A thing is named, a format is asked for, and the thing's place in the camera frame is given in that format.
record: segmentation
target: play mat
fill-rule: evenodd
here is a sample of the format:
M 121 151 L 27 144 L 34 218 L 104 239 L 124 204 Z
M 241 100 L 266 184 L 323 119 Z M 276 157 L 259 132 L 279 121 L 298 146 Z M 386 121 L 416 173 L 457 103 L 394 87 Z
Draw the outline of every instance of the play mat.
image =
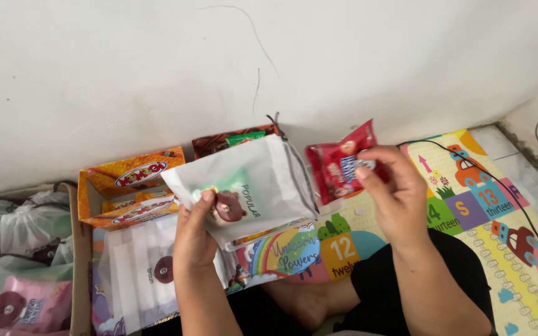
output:
M 430 139 L 470 157 L 516 196 L 538 231 L 538 214 L 467 130 Z M 538 238 L 504 187 L 455 154 L 428 142 L 400 148 L 429 184 L 427 224 L 456 236 L 479 255 L 491 286 L 500 335 L 538 335 Z M 323 283 L 349 276 L 354 263 L 369 258 L 387 242 L 365 192 L 350 195 L 343 210 L 235 251 L 239 270 L 228 293 L 285 278 L 293 283 Z M 93 323 L 99 335 L 123 334 L 121 317 L 109 316 L 96 265 L 104 231 L 93 232 Z

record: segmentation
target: finger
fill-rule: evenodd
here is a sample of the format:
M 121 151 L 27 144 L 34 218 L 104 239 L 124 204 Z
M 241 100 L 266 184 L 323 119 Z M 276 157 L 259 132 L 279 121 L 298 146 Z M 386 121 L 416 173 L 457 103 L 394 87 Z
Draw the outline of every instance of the finger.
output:
M 376 146 L 358 153 L 357 156 L 363 160 L 379 160 L 387 164 L 394 175 L 422 180 L 413 164 L 395 146 Z
M 356 179 L 362 184 L 367 193 L 379 207 L 390 207 L 395 204 L 395 199 L 389 187 L 381 178 L 368 167 L 358 167 L 355 170 Z
M 201 198 L 190 211 L 190 217 L 188 219 L 188 226 L 193 229 L 203 227 L 203 221 L 205 216 L 213 206 L 215 202 L 215 193 L 211 189 L 203 190 L 200 193 Z

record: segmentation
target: cartoon car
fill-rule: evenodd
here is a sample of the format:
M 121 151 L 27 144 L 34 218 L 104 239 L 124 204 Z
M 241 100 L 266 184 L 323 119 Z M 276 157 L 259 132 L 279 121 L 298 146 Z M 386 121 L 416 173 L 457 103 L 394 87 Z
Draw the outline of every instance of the cartoon car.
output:
M 509 228 L 504 223 L 493 221 L 491 233 L 497 235 L 497 239 L 507 245 L 512 253 L 529 267 L 537 265 L 537 257 L 534 256 L 534 249 L 538 247 L 531 230 L 522 226 L 518 230 Z
M 482 164 L 478 163 L 474 158 L 464 160 L 463 158 L 468 158 L 470 156 L 468 155 L 468 152 L 462 150 L 459 145 L 448 146 L 448 149 L 457 153 L 450 153 L 450 156 L 456 161 L 456 169 L 458 169 L 458 171 L 455 174 L 455 178 L 462 187 L 466 187 L 466 179 L 472 179 L 475 183 L 483 182 L 479 177 L 479 174 L 482 171 L 479 170 L 477 166 L 486 172 L 488 171 Z

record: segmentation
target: cardboard box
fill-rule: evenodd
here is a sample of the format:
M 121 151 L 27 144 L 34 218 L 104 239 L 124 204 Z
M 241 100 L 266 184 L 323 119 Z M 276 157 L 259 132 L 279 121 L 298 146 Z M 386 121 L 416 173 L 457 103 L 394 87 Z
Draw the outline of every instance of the cardboard box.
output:
M 194 158 L 198 160 L 201 157 L 205 157 L 228 148 L 228 143 L 225 141 L 225 138 L 228 136 L 258 131 L 265 131 L 265 135 L 277 133 L 275 126 L 273 124 L 269 124 L 258 127 L 243 128 L 233 132 L 203 136 L 202 138 L 192 140 L 192 146 L 194 147 Z
M 44 184 L 34 188 L 26 188 L 0 196 L 27 198 L 39 191 L 52 190 L 53 184 Z M 90 318 L 90 279 L 93 258 L 93 228 L 78 220 L 78 193 L 76 187 L 60 183 L 57 191 L 70 194 L 70 216 L 72 219 L 72 235 L 74 244 L 74 273 L 72 279 L 72 321 L 70 336 L 94 335 Z
M 81 170 L 78 176 L 79 220 L 116 230 L 177 212 L 173 195 L 139 202 L 136 193 L 167 189 L 160 173 L 180 164 L 184 164 L 184 155 L 182 148 L 177 147 Z M 107 201 L 130 203 L 102 213 L 101 205 Z

